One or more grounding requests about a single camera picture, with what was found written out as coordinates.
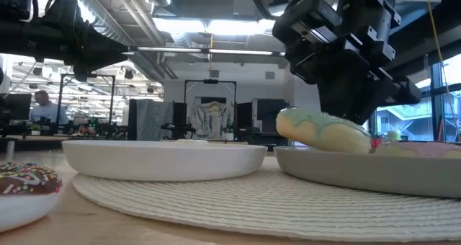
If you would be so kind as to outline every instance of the glass window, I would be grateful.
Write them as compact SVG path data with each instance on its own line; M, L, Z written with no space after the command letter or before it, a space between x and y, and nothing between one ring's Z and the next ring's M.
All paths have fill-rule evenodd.
M445 75L442 71L442 83L444 86L447 85L446 82L448 82L448 85L461 83L460 66L461 54L444 61Z
M431 74L428 69L423 69L418 73L407 76L416 87L422 92L427 92L431 88Z
M449 94L444 94L444 133L446 141L456 141L456 127L460 129L460 98L461 91L453 91ZM453 105L453 111L450 105L450 100Z
M377 109L377 134L400 132L409 141L433 141L432 104L429 97L419 104L404 104Z

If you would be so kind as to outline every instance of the white placemat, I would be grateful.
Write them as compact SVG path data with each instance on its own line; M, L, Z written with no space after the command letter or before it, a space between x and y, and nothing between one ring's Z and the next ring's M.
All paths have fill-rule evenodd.
M122 213L225 231L329 241L461 239L459 200L307 182L283 173L275 158L234 179L130 182L78 174L73 185Z

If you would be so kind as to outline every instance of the chocolate donut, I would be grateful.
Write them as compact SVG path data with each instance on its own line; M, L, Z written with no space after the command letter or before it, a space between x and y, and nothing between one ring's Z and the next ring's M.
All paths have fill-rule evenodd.
M0 197L2 195L47 195L59 192L61 178L52 169L34 163L0 164Z

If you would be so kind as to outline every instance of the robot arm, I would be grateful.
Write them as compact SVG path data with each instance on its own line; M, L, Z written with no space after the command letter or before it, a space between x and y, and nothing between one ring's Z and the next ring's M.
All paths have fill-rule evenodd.
M277 19L272 34L287 48L290 71L317 84L323 112L361 125L379 106L421 100L413 82L382 69L395 57L388 45L401 20L394 4L339 0L336 11L325 0L292 0Z
M30 22L31 6L34 14ZM73 65L76 79L99 68L126 61L127 46L99 34L81 18L77 0L56 0L38 17L37 0L0 0L0 53L27 55Z
M274 18L254 0L265 18ZM29 19L31 3L34 14ZM419 89L382 67L395 57L389 30L400 24L395 0L292 0L277 18L273 36L287 48L291 72L317 84L321 109L363 124L378 106L413 104ZM129 47L99 34L84 22L76 0L56 0L38 17L37 0L0 0L0 53L28 55L73 65L79 81L92 71L125 61Z

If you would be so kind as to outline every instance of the person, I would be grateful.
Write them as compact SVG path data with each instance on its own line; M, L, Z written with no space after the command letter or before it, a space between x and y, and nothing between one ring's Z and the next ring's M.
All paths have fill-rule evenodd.
M30 112L29 120L33 122L40 121L41 117L51 119L52 123L56 122L56 115L58 114L58 105L50 101L48 93L44 90L35 92L35 101L38 103L37 107L34 107ZM61 113L59 118L59 124L67 124L69 119L66 115L66 109L61 107Z

